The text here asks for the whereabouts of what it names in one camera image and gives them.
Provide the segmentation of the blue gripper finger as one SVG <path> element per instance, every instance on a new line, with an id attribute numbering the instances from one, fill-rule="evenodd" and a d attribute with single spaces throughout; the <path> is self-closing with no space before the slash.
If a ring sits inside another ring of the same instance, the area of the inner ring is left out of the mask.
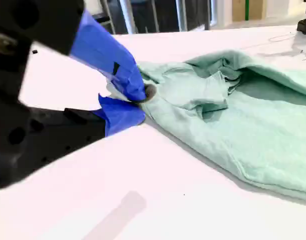
<path id="1" fill-rule="evenodd" d="M 96 110 L 32 107 L 25 137 L 25 172 L 33 173 L 145 120 L 145 113 L 135 103 L 102 96 L 98 102 Z"/>
<path id="2" fill-rule="evenodd" d="M 0 72 L 22 74 L 33 42 L 98 70 L 130 102 L 154 95 L 133 55 L 82 0 L 0 0 Z"/>

